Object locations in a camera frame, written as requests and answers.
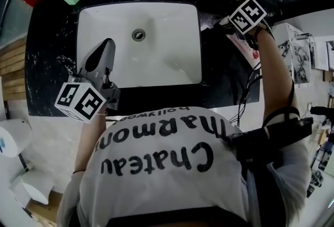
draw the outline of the marble countertop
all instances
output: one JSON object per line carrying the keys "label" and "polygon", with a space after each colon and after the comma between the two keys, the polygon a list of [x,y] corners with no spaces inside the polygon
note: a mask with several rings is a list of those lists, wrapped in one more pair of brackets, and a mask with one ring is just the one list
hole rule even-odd
{"label": "marble countertop", "polygon": [[[26,93],[29,115],[65,116],[54,102],[68,74],[76,70],[76,31],[83,7],[130,0],[80,0],[75,6],[63,0],[43,0],[33,10],[26,47]],[[175,106],[206,108],[238,104],[251,66],[225,36],[219,19],[231,14],[244,0],[147,0],[187,2],[197,6],[201,26],[202,83],[121,90],[118,111],[129,115]],[[247,102],[259,100],[259,82]]]}

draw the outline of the wrist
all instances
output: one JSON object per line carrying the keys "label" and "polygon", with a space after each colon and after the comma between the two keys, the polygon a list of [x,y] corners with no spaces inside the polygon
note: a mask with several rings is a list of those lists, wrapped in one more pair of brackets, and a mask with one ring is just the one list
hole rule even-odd
{"label": "wrist", "polygon": [[103,105],[103,107],[101,107],[101,109],[99,110],[99,114],[104,114],[106,111],[106,103]]}
{"label": "wrist", "polygon": [[257,33],[256,41],[263,39],[263,38],[265,39],[266,37],[273,38],[271,34],[268,32],[268,30],[261,28]]}

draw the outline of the black bracelet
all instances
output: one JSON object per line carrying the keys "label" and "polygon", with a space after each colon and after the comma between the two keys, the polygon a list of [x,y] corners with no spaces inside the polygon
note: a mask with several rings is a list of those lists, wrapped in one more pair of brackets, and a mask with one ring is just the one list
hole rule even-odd
{"label": "black bracelet", "polygon": [[257,27],[257,29],[255,30],[255,33],[254,33],[254,40],[256,41],[256,43],[258,43],[257,42],[257,36],[259,35],[259,33],[260,33],[261,30],[267,31],[272,36],[272,38],[275,39],[273,37],[273,35],[270,33],[269,29],[264,29],[264,28],[261,28],[261,27]]}
{"label": "black bracelet", "polygon": [[77,173],[77,172],[85,172],[85,171],[86,171],[86,170],[75,171],[75,172],[72,173],[72,175],[75,174],[75,173]]}

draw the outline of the white wall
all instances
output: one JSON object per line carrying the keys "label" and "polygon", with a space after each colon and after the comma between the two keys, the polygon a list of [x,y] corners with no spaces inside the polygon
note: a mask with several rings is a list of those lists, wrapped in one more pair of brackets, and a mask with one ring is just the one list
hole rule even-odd
{"label": "white wall", "polygon": [[334,176],[334,158],[329,158],[325,172],[330,176]]}
{"label": "white wall", "polygon": [[311,33],[314,37],[333,36],[334,8],[293,17],[282,22],[289,23],[305,33]]}
{"label": "white wall", "polygon": [[5,227],[36,227],[35,222],[23,211],[8,189],[22,169],[18,157],[0,156],[0,221]]}
{"label": "white wall", "polygon": [[316,187],[311,196],[306,199],[305,208],[299,220],[296,218],[291,227],[313,227],[319,217],[323,217],[328,205],[334,199],[334,178],[325,172],[321,173],[324,177],[322,187]]}

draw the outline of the sink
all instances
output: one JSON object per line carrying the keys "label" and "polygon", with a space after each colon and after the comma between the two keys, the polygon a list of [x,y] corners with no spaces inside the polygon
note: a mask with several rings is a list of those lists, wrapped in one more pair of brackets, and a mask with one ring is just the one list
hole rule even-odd
{"label": "sink", "polygon": [[111,38],[110,81],[119,88],[197,84],[202,80],[196,6],[133,2],[93,6],[79,15],[78,71],[84,56]]}

